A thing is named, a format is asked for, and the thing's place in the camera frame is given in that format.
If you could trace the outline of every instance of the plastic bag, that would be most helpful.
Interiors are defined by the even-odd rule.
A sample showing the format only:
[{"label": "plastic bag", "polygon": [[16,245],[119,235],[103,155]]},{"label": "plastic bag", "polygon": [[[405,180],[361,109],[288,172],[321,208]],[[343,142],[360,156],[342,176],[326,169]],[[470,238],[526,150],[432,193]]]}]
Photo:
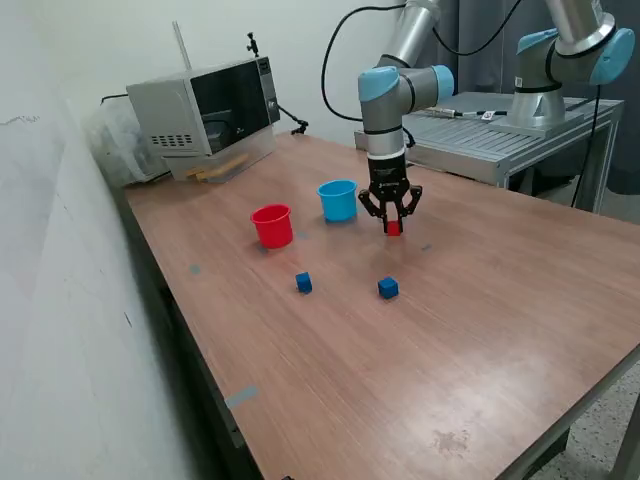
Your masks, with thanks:
[{"label": "plastic bag", "polygon": [[105,100],[91,117],[87,133],[91,153],[114,187],[148,182],[169,171],[164,159],[147,148],[127,97]]}]

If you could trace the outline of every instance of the blue cube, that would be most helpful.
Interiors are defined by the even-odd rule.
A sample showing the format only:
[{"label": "blue cube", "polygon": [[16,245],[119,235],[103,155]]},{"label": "blue cube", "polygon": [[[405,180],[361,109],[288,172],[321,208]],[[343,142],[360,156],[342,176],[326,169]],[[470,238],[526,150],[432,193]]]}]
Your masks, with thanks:
[{"label": "blue cube", "polygon": [[296,275],[296,283],[298,284],[298,290],[301,293],[311,293],[311,277],[308,272],[299,273]]},{"label": "blue cube", "polygon": [[391,277],[383,278],[378,282],[378,292],[386,300],[398,295],[398,282]]}]

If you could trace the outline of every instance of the blue cup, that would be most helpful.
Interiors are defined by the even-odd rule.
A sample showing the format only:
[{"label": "blue cup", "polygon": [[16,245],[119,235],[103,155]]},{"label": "blue cup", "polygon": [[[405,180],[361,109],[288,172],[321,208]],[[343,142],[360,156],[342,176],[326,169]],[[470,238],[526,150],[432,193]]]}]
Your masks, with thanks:
[{"label": "blue cup", "polygon": [[357,186],[352,180],[334,180],[318,188],[328,222],[344,222],[356,215]]}]

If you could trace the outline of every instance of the curtain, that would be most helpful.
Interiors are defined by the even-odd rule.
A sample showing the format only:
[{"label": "curtain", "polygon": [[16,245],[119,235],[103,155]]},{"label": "curtain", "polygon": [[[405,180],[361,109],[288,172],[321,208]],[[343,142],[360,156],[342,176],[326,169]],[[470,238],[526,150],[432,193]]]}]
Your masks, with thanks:
[{"label": "curtain", "polygon": [[[454,50],[468,52],[482,45],[498,29],[516,0],[448,0],[441,2],[443,15],[438,25],[442,38]],[[640,35],[640,3],[602,0],[606,11],[616,17],[618,26],[632,28]],[[433,37],[423,52],[419,65],[448,65],[457,79],[457,93],[467,91],[513,93],[515,56],[518,41],[524,35],[553,27],[542,0],[523,0],[516,13],[496,40],[471,57],[457,57],[437,45]],[[640,97],[634,85],[640,84],[640,47],[624,74],[613,84],[604,86],[603,98],[625,100],[625,109],[616,141],[609,188],[616,193],[640,194]],[[590,97],[595,87],[565,85],[565,96]],[[580,173],[584,146],[558,154],[543,162],[541,169],[550,175]]]}]

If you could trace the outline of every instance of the metal workbench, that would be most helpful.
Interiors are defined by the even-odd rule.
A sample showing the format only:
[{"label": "metal workbench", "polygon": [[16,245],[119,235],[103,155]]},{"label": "metal workbench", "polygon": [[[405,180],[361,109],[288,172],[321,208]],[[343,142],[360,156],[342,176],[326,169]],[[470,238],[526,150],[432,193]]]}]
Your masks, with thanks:
[{"label": "metal workbench", "polygon": [[[438,106],[464,112],[509,110],[512,98],[513,95],[507,94],[466,92]],[[595,102],[575,108],[582,101],[565,99],[568,110],[574,107],[573,112],[583,113],[584,117],[547,138],[497,132],[482,120],[413,113],[404,118],[404,126],[416,140],[408,159],[425,167],[508,188],[514,174],[589,137]],[[623,106],[621,100],[600,101],[597,133],[580,184],[578,208],[600,212]],[[355,140],[357,148],[366,148],[366,137],[361,131],[355,132]]]}]

